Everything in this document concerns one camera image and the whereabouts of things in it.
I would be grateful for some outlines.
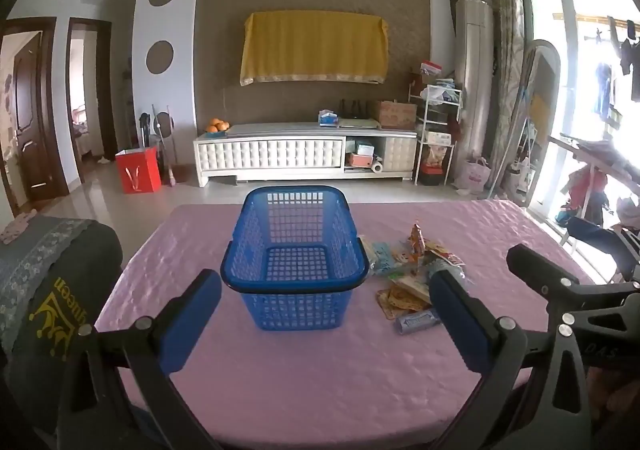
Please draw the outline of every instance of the screw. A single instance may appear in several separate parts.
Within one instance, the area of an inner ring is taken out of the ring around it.
[[[558,332],[564,337],[569,337],[574,333],[574,330],[568,325],[560,324],[558,325]]]
[[[516,321],[513,318],[509,318],[508,316],[503,316],[498,320],[498,324],[503,329],[511,331],[516,328]]]
[[[136,329],[140,331],[146,331],[153,324],[153,320],[148,316],[140,317],[136,320]]]
[[[89,324],[82,324],[80,325],[80,327],[78,328],[78,336],[88,336],[91,334],[91,332],[94,330],[93,327],[91,327],[91,325]]]

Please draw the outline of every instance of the crown logo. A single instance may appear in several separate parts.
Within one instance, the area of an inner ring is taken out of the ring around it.
[[[56,300],[53,292],[49,293],[47,299],[38,307],[38,310],[29,315],[29,320],[33,321],[33,319],[39,314],[44,313],[44,325],[42,329],[39,329],[36,332],[36,336],[38,338],[42,338],[42,335],[49,330],[47,333],[47,338],[49,340],[53,340],[53,348],[49,351],[51,356],[56,355],[56,348],[62,342],[63,354],[62,361],[66,362],[66,351],[69,348],[69,343],[71,342],[71,336],[73,336],[75,332],[75,327],[66,319],[63,312],[60,310],[60,305]]]

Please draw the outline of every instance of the pink tablecloth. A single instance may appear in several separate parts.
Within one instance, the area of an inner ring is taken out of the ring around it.
[[[155,316],[204,267],[218,270],[240,206],[187,205],[131,259],[105,306],[101,331]],[[546,330],[545,301],[507,269],[523,242],[580,279],[587,277],[546,233],[506,201],[352,205],[360,234],[405,238],[417,219],[425,237],[462,257],[470,293],[496,316]],[[218,309],[172,380],[215,438],[249,448],[394,448],[439,435],[478,377],[466,370],[443,326],[400,336],[378,308],[385,283],[353,292],[332,331],[264,332],[237,293]],[[130,375],[132,401],[142,405]]]

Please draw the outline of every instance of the snack package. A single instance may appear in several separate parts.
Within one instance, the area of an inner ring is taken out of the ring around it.
[[[369,242],[367,237],[359,235],[358,238],[362,243],[364,252],[367,254],[367,259],[369,260],[369,273],[367,273],[367,276],[370,276],[374,273],[374,268],[378,263],[378,255],[376,255],[376,250],[373,248],[373,244]]]
[[[419,313],[412,313],[396,319],[396,330],[401,335],[409,335],[416,331],[429,329],[440,323],[440,317],[436,310],[429,309],[428,311],[420,311]]]
[[[387,320],[395,320],[396,318],[406,314],[406,309],[400,309],[389,303],[389,290],[381,289],[376,292],[376,301],[385,314]]]
[[[463,273],[463,271],[460,268],[460,266],[452,265],[447,260],[444,260],[442,258],[437,258],[436,260],[434,260],[433,262],[428,263],[424,267],[424,280],[425,280],[425,283],[428,285],[429,282],[431,281],[431,276],[436,274],[438,271],[443,271],[443,270],[444,271],[449,271],[449,273],[453,275],[453,278],[455,278],[456,281],[461,286],[466,287],[466,283],[468,281],[468,278],[466,278],[466,276]]]
[[[402,274],[411,266],[409,249],[404,243],[390,245],[387,242],[374,242],[372,248],[376,259],[372,274],[381,276]]]
[[[402,275],[393,279],[396,286],[401,287],[406,292],[411,293],[416,298],[420,299],[426,304],[431,304],[431,297],[429,295],[428,280],[424,271],[420,271],[417,274]]]
[[[407,311],[424,311],[429,307],[429,304],[424,300],[421,300],[417,296],[408,292],[407,290],[399,287],[396,284],[391,284],[389,289],[388,302],[399,309],[405,309]]]
[[[447,154],[446,146],[430,146],[429,147],[429,155],[427,156],[426,165],[440,168],[442,166],[442,161],[444,160],[444,156]]]
[[[447,248],[439,245],[436,242],[431,242],[431,240],[425,240],[424,245],[428,251],[435,253],[435,255],[438,255],[440,258],[443,258],[444,260],[449,262],[451,265],[465,265],[465,263],[462,262],[462,259],[459,256],[450,252]]]
[[[420,229],[420,225],[418,223],[414,224],[414,227],[411,229],[411,235],[409,236],[409,243],[411,244],[412,256],[415,260],[424,255],[424,251],[426,249],[426,245],[424,243],[424,237],[422,235],[422,230]]]

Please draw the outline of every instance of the curtain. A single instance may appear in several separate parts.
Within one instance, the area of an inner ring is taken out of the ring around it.
[[[524,9],[522,0],[493,0],[500,22],[498,54],[499,96],[498,124],[491,152],[490,183],[500,169],[500,161],[508,148],[513,109],[518,98],[524,56]]]

